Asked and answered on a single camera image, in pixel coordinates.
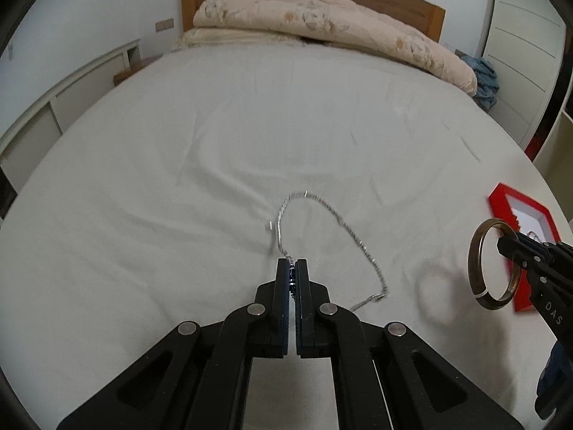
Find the blue gloved right hand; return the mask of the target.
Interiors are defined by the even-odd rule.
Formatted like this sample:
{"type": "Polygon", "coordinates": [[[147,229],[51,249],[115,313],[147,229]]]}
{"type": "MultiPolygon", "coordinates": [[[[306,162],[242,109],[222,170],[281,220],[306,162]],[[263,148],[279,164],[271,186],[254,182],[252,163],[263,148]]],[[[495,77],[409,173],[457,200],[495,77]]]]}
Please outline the blue gloved right hand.
{"type": "Polygon", "coordinates": [[[543,420],[572,409],[572,360],[560,342],[553,346],[539,378],[534,408],[543,420]]]}

